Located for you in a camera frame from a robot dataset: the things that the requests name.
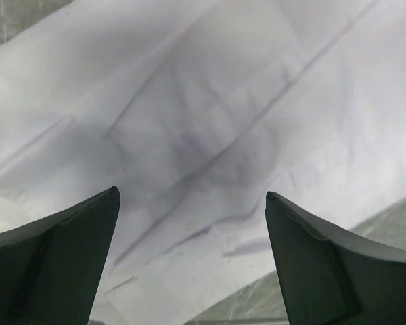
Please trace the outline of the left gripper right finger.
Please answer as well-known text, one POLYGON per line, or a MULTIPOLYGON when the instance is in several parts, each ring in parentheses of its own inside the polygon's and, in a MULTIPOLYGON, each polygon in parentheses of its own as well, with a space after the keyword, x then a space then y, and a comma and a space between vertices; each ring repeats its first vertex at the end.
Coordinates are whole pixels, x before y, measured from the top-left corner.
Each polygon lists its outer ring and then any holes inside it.
POLYGON ((265 217, 290 324, 406 324, 406 251, 275 193, 265 217))

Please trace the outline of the white long sleeve shirt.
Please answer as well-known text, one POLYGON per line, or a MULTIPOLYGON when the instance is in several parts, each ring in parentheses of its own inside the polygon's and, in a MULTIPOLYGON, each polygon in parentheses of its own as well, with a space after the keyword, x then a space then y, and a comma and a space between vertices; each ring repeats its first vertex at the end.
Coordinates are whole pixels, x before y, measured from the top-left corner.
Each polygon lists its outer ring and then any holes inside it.
POLYGON ((0 232, 111 186, 106 324, 272 271, 269 191, 344 228, 406 197, 406 1, 73 1, 0 44, 0 232))

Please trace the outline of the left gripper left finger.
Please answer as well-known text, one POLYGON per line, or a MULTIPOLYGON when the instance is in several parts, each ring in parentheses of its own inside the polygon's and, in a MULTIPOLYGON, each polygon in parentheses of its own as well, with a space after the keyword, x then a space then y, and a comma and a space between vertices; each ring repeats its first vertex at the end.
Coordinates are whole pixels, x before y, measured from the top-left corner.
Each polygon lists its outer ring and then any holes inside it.
POLYGON ((88 324, 119 209, 113 186, 0 233, 0 324, 88 324))

